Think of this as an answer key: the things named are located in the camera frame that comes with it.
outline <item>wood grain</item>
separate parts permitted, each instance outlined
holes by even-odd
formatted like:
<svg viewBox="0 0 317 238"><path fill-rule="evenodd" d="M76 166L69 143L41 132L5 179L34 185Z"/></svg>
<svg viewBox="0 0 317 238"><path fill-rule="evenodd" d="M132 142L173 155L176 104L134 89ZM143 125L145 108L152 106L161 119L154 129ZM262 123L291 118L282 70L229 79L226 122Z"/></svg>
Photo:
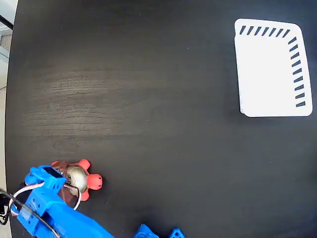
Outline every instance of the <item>wood grain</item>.
<svg viewBox="0 0 317 238"><path fill-rule="evenodd" d="M8 190L32 166L87 158L106 182L79 211L116 237L132 237L142 222L187 237L301 228L317 208L317 115L239 112L234 21L302 28L315 104L315 13L313 1L293 0L20 0L7 83Z"/></svg>

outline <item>blue plastic part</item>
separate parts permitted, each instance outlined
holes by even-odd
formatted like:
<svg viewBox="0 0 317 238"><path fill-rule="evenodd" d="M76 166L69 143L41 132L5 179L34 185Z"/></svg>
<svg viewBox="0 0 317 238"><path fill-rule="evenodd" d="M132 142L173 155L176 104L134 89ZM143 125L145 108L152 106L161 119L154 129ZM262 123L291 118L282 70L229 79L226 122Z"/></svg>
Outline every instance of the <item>blue plastic part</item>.
<svg viewBox="0 0 317 238"><path fill-rule="evenodd" d="M155 235L147 225L142 224L139 227L138 232L135 234L134 238L159 238L159 237Z"/></svg>
<svg viewBox="0 0 317 238"><path fill-rule="evenodd" d="M155 235L151 229L147 226L142 224L138 232L135 234L134 238L159 238ZM184 234L181 232L180 229L175 228L169 238L185 238Z"/></svg>
<svg viewBox="0 0 317 238"><path fill-rule="evenodd" d="M25 182L34 184L44 181L45 183L42 187L32 190L25 204L48 222L62 238L112 238L113 236L96 221L74 211L57 195L65 182L65 178L54 169L52 172L52 169L50 166L31 168ZM38 238L55 237L39 219L24 208L20 210L17 218L32 236Z"/></svg>
<svg viewBox="0 0 317 238"><path fill-rule="evenodd" d="M175 228L169 238L185 238L185 236L179 228Z"/></svg>

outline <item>red plastic object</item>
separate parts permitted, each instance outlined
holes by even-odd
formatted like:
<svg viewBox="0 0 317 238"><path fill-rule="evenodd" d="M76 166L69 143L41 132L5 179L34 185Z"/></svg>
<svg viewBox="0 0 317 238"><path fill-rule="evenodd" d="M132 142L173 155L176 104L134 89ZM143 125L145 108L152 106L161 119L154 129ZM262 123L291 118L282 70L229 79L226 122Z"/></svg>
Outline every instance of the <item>red plastic object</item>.
<svg viewBox="0 0 317 238"><path fill-rule="evenodd" d="M78 163L75 164L69 164L69 165L78 165L80 166L87 174L87 189L82 192L81 194L81 201L87 201L89 198L88 189L98 190L103 185L103 179L99 174L89 174L88 168L90 167L90 162L86 159L82 159Z"/></svg>

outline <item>red toy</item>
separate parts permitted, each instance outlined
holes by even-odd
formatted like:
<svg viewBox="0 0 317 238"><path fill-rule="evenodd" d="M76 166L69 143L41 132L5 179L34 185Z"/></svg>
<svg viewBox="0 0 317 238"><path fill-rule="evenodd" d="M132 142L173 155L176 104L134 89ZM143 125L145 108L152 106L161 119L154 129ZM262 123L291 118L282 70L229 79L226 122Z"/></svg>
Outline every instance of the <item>red toy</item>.
<svg viewBox="0 0 317 238"><path fill-rule="evenodd" d="M58 169L67 178L70 185L79 189L81 192L81 201L87 201L89 198L89 188L98 190L103 185L103 179L99 174L88 173L90 162L86 159L83 159L76 164L55 161L52 163L52 166Z"/></svg>

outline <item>white tray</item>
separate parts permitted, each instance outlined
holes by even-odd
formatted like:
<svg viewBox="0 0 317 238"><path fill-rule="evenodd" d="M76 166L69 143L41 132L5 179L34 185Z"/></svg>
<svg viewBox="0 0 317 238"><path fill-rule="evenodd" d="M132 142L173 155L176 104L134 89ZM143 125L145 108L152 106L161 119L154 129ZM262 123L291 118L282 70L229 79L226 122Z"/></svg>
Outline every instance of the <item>white tray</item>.
<svg viewBox="0 0 317 238"><path fill-rule="evenodd" d="M238 19L234 27L240 111L248 117L310 115L311 82L299 26Z"/></svg>

